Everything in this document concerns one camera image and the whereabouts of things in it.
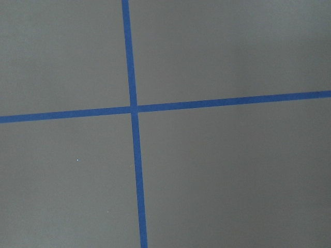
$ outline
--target vertical tape strip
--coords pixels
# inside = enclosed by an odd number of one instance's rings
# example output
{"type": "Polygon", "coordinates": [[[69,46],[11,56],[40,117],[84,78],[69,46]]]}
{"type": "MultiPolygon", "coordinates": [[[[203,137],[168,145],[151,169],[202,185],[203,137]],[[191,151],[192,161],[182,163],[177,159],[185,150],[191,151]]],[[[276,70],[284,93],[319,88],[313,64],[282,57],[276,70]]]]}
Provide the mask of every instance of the vertical tape strip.
{"type": "Polygon", "coordinates": [[[124,25],[124,36],[125,36],[126,61],[128,68],[134,168],[136,172],[140,246],[141,248],[147,248],[147,230],[146,230],[146,215],[145,215],[144,183],[143,183],[141,148],[140,148],[137,90],[136,90],[136,79],[134,76],[134,61],[133,61],[132,36],[131,36],[130,12],[129,12],[128,0],[122,0],[122,12],[123,12],[123,25],[124,25]]]}

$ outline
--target gray floor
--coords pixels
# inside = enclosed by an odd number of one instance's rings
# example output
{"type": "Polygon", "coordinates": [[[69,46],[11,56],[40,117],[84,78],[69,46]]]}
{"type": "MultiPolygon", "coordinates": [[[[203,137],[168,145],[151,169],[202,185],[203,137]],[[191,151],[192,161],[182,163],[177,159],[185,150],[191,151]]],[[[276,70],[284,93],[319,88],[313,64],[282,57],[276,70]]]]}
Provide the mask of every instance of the gray floor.
{"type": "MultiPolygon", "coordinates": [[[[129,106],[120,1],[0,0],[0,116],[129,106]]],[[[131,0],[139,104],[331,90],[329,1],[131,0]]],[[[331,99],[140,113],[149,247],[331,246],[331,99]]],[[[0,247],[140,247],[129,114],[0,125],[0,247]]]]}

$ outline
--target painter's tape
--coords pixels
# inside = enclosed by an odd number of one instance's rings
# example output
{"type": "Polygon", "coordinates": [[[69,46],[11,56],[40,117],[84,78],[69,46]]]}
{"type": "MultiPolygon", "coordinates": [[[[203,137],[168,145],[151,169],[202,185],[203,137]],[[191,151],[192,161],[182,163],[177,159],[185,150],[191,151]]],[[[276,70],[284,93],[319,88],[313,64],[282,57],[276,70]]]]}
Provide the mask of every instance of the painter's tape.
{"type": "Polygon", "coordinates": [[[216,99],[216,100],[140,105],[138,106],[138,112],[184,110],[189,108],[196,109],[200,107],[216,107],[216,106],[263,103],[263,102],[294,101],[294,100],[329,98],[329,97],[331,97],[331,90],[281,94],[281,95],[256,96],[256,97],[238,97],[238,98],[226,98],[226,99],[216,99]]]}
{"type": "Polygon", "coordinates": [[[103,109],[95,108],[92,110],[73,110],[73,111],[62,111],[62,112],[26,114],[26,115],[0,116],[0,123],[65,119],[65,118],[77,118],[77,117],[100,116],[100,115],[118,115],[118,114],[129,114],[129,113],[130,113],[130,107],[128,106],[110,107],[103,109]]]}
{"type": "Polygon", "coordinates": [[[146,229],[146,215],[145,215],[143,171],[142,171],[141,149],[140,149],[139,118],[138,118],[138,109],[137,109],[137,105],[138,105],[137,90],[136,90],[136,78],[134,74],[132,36],[131,36],[130,12],[129,12],[128,0],[122,0],[122,13],[123,13],[123,26],[124,26],[124,37],[125,37],[126,62],[128,69],[128,81],[129,81],[140,246],[141,248],[147,248],[148,246],[147,229],[146,229]]]}

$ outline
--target gray surface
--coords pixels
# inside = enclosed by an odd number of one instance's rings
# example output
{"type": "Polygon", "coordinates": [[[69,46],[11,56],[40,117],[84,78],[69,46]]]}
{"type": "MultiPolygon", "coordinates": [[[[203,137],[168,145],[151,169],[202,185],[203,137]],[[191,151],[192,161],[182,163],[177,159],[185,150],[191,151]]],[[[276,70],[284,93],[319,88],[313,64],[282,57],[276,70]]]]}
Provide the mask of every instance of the gray surface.
{"type": "Polygon", "coordinates": [[[329,247],[331,100],[140,114],[149,247],[329,247]]]}
{"type": "Polygon", "coordinates": [[[0,125],[0,247],[139,247],[130,122],[0,125]]]}
{"type": "Polygon", "coordinates": [[[130,2],[139,104],[330,89],[331,1],[130,2]]]}
{"type": "Polygon", "coordinates": [[[129,105],[120,1],[0,5],[0,115],[129,105]]]}

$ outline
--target blue tape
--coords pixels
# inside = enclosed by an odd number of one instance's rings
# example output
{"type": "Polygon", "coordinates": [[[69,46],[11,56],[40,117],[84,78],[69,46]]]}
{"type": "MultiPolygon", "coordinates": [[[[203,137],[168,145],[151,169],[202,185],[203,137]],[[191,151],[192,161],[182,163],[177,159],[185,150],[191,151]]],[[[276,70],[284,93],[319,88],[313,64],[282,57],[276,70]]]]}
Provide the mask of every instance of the blue tape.
{"type": "Polygon", "coordinates": [[[263,102],[294,101],[294,100],[329,98],[329,97],[331,97],[331,90],[281,94],[281,95],[256,96],[256,97],[239,97],[239,98],[227,98],[227,99],[217,99],[217,100],[140,105],[138,106],[138,112],[183,110],[189,108],[194,109],[199,107],[215,107],[215,106],[240,105],[240,104],[252,104],[252,103],[263,103],[263,102]]]}
{"type": "Polygon", "coordinates": [[[129,12],[129,1],[128,0],[122,0],[122,12],[123,12],[126,61],[127,61],[127,69],[128,69],[128,81],[129,81],[134,167],[135,167],[135,172],[136,172],[136,190],[137,190],[140,246],[141,246],[141,248],[147,248],[147,230],[146,230],[144,183],[143,183],[140,134],[139,134],[139,117],[138,117],[138,108],[137,108],[137,105],[138,105],[137,104],[137,90],[136,90],[136,79],[135,79],[135,75],[134,75],[134,61],[133,61],[132,36],[131,36],[130,12],[129,12]]]}
{"type": "Polygon", "coordinates": [[[74,110],[74,111],[63,111],[63,112],[39,113],[39,114],[0,116],[0,123],[65,119],[65,118],[100,116],[100,115],[118,115],[118,114],[129,114],[129,113],[131,113],[130,107],[110,107],[103,109],[97,108],[92,110],[74,110]]]}

